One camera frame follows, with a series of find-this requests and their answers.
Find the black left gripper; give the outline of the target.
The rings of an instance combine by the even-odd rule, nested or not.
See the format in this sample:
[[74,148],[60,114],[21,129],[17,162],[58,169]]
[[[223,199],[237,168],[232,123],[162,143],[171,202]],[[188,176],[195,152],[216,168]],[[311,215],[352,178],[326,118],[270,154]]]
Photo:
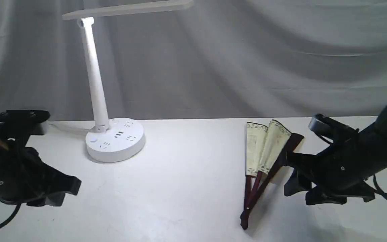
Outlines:
[[66,194],[78,194],[80,179],[44,165],[37,150],[26,147],[30,136],[44,134],[45,129],[41,125],[0,126],[1,203],[61,207]]

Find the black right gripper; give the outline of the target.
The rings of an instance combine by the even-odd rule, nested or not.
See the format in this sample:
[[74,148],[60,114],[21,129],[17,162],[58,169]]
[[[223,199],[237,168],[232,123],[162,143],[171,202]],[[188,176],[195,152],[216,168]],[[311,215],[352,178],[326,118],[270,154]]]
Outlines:
[[284,165],[293,168],[284,185],[287,197],[306,191],[307,205],[344,205],[348,198],[370,202],[378,189],[365,180],[387,168],[387,137],[356,133],[317,155],[287,152]]

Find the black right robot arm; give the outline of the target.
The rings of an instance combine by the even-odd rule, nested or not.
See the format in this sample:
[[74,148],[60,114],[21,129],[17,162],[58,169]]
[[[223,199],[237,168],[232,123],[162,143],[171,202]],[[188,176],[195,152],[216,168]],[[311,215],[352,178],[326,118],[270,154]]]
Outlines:
[[349,198],[367,203],[376,195],[387,200],[376,178],[387,168],[387,105],[362,130],[323,114],[313,116],[308,127],[328,146],[315,155],[284,155],[284,166],[293,168],[284,196],[306,192],[307,205],[344,205]]

